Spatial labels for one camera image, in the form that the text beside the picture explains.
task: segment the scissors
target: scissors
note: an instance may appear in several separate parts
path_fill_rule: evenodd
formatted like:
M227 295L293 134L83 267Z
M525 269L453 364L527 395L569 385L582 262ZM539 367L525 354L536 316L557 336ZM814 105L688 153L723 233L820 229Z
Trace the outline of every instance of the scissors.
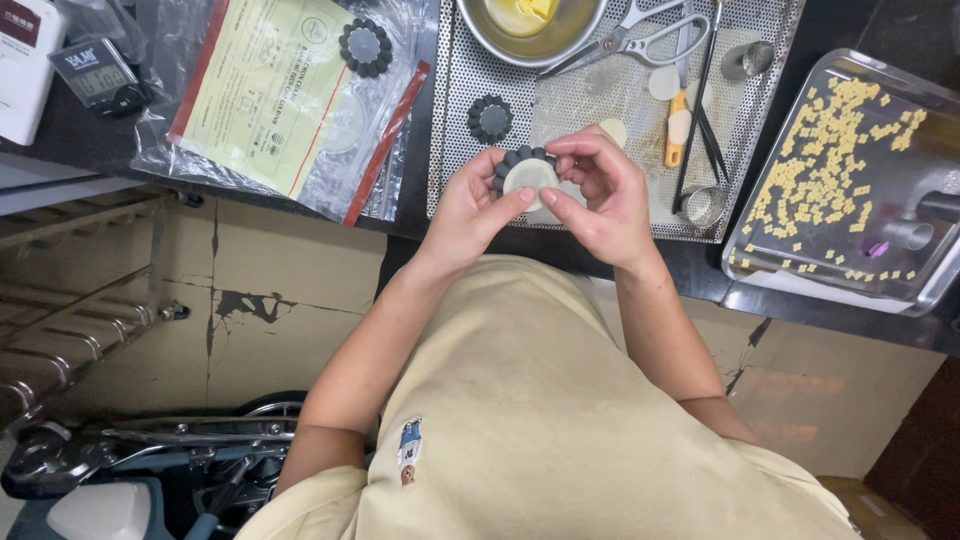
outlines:
M566 71L583 67L589 63L598 61L613 53L627 53L630 55L635 55L650 65L668 65L670 63L676 63L676 61L689 56L689 54L692 53L694 49L699 47L700 44L704 42L704 39L707 38L710 25L709 19L705 15L692 13L669 26L661 28L650 36L642 37L640 39L627 40L627 32L631 28L635 27L640 21L656 15L659 12L665 12L671 8L676 8L686 2L686 0L669 0L668 2L660 4L659 6L656 6L652 10L646 12L638 8L636 6L636 2L637 0L630 0L630 8L627 10L627 14L624 15L619 26L613 29L613 32L610 32L606 37L598 39L583 49L580 49L570 58L558 64L541 68L538 72L538 77L552 77L560 73L565 73ZM697 40L691 43L686 50L678 53L673 58L665 60L650 58L650 55L647 54L651 43L670 34L671 32L679 31L682 27L694 22L699 23L699 26L703 29L703 32L697 36Z

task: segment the kitchen counter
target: kitchen counter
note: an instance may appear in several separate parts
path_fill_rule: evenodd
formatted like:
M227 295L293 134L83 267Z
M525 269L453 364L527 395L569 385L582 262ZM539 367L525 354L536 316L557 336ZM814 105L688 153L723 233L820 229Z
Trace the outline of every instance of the kitchen counter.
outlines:
M960 56L952 51L949 33L953 18L951 4L950 0L806 0L737 208L742 209L753 188L807 72L825 53L850 47L939 85L960 90ZM390 223L361 216L357 227L394 237L423 238L429 225L426 184L432 110L431 74L412 108L410 143L396 221ZM63 80L56 77L35 144L21 147L0 139L0 152L323 219L317 212L289 199L160 178L130 169L128 163L135 151L135 120L135 116L94 118ZM396 248L401 244L407 249ZM960 355L960 333L951 327L960 310L957 284L933 312L910 318L733 282L720 270L720 245L678 241L658 241L657 244L682 295L785 321ZM409 252L409 247L416 243L396 238L390 245L388 258L396 255L402 260L404 251ZM570 272L612 277L610 266L591 256L569 233L508 227L494 239L490 252L535 258Z

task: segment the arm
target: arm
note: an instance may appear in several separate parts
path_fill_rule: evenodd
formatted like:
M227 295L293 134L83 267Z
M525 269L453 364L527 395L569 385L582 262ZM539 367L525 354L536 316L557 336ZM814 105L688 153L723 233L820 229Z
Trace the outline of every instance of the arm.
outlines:
M364 466L364 433L446 290L493 236L534 200L532 188L497 200L488 148L450 177L423 244L333 354L307 394L276 495L322 471Z
M597 258L613 266L627 353L647 379L722 437L756 444L727 401L650 234L643 171L599 127L550 142L557 172L580 186L584 209L559 189L541 199Z

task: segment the finger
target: finger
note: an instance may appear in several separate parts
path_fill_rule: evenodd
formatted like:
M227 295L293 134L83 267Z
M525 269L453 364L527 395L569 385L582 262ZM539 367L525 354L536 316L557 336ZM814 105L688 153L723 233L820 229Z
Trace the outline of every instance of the finger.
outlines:
M591 180L587 180L580 185L580 194L583 195L584 199L587 199L588 201L600 199L610 195L609 191L607 191L607 189L605 189L602 185Z
M573 182L576 185L581 185L587 179L587 177L587 171L582 170L579 167L573 167L560 177L560 181L563 182L566 180Z
M585 171L595 171L597 169L597 164L593 161L593 158L577 158L577 166Z
M503 156L507 153L502 148L488 146L480 151L479 154L470 158L470 161L464 163L457 173L467 173L464 176L472 175L481 179L491 179L493 177L493 168L503 161Z
M613 144L616 144L616 141L613 140L613 137L610 135L610 133L608 133L607 130L601 128L599 124L590 124L589 126L586 126L584 129L580 130L577 133L588 134L588 135L602 135L607 139L609 139L610 142L612 142Z
M477 230L485 238L493 238L511 220L530 208L536 197L537 192L533 187L524 187L507 193L497 199L495 203L480 211L477 216Z
M577 164L577 159L573 156L557 156L557 175L563 176L566 171Z
M573 197L554 187L545 187L540 190L540 199L581 241L596 234L599 216L580 206Z
M620 147L603 135L573 134L547 143L546 151L557 156L591 158L596 167L620 182L636 174L636 165Z

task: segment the perforated baking mat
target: perforated baking mat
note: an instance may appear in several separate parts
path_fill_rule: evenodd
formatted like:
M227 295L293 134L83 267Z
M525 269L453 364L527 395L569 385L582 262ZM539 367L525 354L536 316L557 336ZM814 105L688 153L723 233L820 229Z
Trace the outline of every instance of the perforated baking mat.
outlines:
M660 0L638 0L641 9ZM708 228L686 224L670 211L679 177L679 167L662 164L666 136L667 104L653 100L646 90L652 68L628 55L612 55L588 67L536 81L532 69L507 64L483 48L456 13L454 0L442 0L434 93L433 133L430 141L430 176L427 214L433 217L446 179L484 147L467 128L467 110L487 93L511 103L514 126L500 146L515 149L521 144L542 145L559 135L579 130L605 118L623 119L628 126L628 156L643 166L650 191L654 237L716 243L723 239L743 183L760 129L773 99L804 0L736 0L724 9L709 81L714 102L708 118L724 148L732 183L725 185L727 201L721 220ZM593 39L605 36L620 21L628 0L611 0ZM712 0L695 0L695 9L711 16ZM676 21L680 10L671 10L637 25L630 37L642 37ZM758 39L776 47L774 66L764 75L745 83L732 83L720 73L724 54L736 46ZM660 40L655 58L668 58L676 51L676 34ZM705 47L692 55L689 87L694 88L703 64ZM736 111L724 114L724 111ZM694 141L684 186L715 184L700 137ZM525 216L513 222L520 227L563 229L557 225L528 225Z

